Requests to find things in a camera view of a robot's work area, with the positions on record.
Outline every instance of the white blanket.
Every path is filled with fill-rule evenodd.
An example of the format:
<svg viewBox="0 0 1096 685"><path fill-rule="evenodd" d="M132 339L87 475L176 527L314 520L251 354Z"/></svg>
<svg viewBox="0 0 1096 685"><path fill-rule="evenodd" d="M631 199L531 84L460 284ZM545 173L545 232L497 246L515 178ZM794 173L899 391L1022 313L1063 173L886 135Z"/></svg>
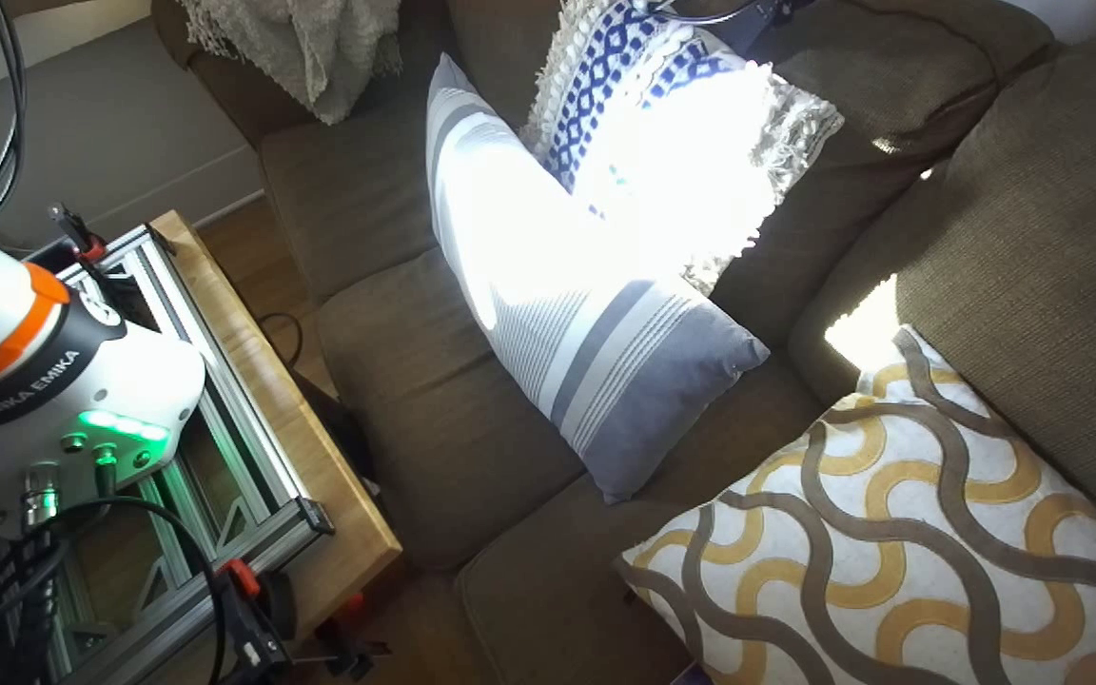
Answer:
<svg viewBox="0 0 1096 685"><path fill-rule="evenodd" d="M399 0L184 0L191 42L242 58L318 121L337 121L393 47Z"/></svg>

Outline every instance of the floor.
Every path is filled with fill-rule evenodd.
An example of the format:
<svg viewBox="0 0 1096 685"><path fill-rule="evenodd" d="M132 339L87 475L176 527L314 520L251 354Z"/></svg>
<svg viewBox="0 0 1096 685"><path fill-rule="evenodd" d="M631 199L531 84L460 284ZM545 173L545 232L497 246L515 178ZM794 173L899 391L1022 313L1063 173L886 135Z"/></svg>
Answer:
<svg viewBox="0 0 1096 685"><path fill-rule="evenodd" d="M82 215L97 235L120 235L165 209L200 226L260 194L253 151L167 58L151 23L130 23L25 67L24 95L24 164L0 209L0 246L14 254L58 235L53 203Z"/></svg>
<svg viewBox="0 0 1096 685"><path fill-rule="evenodd" d="M241 209L220 215L217 221L200 226L198 235L231 279L241 302L260 321L279 359L336 396L307 321L310 303L300 288L283 232L272 230L266 199L251 199Z"/></svg>

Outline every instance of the gray couch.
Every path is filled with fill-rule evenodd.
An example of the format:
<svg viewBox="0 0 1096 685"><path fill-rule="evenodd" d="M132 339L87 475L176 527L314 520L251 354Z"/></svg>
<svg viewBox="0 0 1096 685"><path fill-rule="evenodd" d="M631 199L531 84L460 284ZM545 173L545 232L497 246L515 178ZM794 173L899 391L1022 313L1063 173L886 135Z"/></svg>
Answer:
<svg viewBox="0 0 1096 685"><path fill-rule="evenodd" d="M157 28L253 146L343 410L365 426L408 551L365 628L404 626L382 681L669 681L689 655L629 599L616 551L853 390L823 332L886 274L903 321L1096 500L1096 42L1058 47L997 0L814 0L772 28L752 52L846 114L715 288L776 354L610 505L488 352L427 226L436 52L516 124L557 0L408 0L404 75L337 124L191 50L176 0Z"/></svg>

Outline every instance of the machine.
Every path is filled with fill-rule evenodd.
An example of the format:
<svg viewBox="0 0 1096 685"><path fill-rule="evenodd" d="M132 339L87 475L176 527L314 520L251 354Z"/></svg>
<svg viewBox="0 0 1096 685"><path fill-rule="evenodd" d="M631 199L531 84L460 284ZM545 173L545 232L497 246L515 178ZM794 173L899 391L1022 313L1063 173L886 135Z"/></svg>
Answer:
<svg viewBox="0 0 1096 685"><path fill-rule="evenodd" d="M204 386L191 344L120 321L96 279L0 253L0 538L172 459Z"/></svg>

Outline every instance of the patterned pillow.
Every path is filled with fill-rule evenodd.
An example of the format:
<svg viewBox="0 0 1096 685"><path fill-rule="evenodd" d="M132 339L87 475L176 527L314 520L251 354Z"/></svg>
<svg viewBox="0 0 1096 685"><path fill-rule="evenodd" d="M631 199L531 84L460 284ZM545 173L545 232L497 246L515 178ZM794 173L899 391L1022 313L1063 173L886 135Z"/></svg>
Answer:
<svg viewBox="0 0 1096 685"><path fill-rule="evenodd" d="M899 352L620 575L710 676L1096 681L1096 502Z"/></svg>
<svg viewBox="0 0 1096 685"><path fill-rule="evenodd" d="M645 269L706 293L836 124L666 0L568 0L524 146Z"/></svg>
<svg viewBox="0 0 1096 685"><path fill-rule="evenodd" d="M606 500L629 500L767 352L676 279L625 267L449 58L427 142L435 235L472 317Z"/></svg>

